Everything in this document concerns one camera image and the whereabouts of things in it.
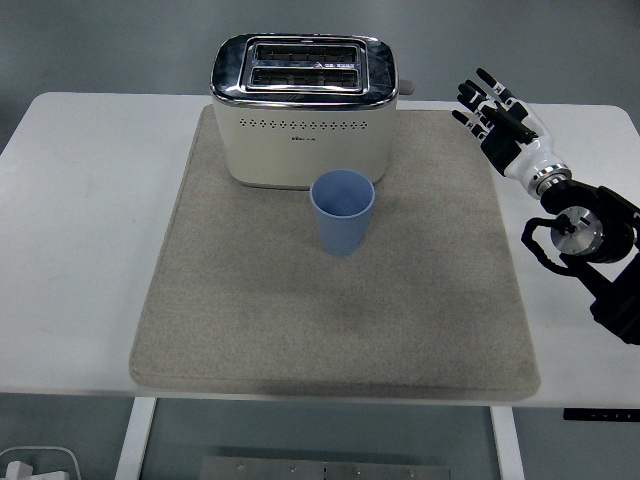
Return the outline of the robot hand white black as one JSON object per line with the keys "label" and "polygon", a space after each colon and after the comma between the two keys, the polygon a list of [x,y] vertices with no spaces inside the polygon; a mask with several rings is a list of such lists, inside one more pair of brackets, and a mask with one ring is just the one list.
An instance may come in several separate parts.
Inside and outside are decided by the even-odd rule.
{"label": "robot hand white black", "polygon": [[486,70],[476,74],[486,86],[461,83],[457,100],[466,110],[452,116],[479,141],[493,168],[534,198],[542,195],[543,183],[569,179],[569,167],[554,153],[553,137],[532,107]]}

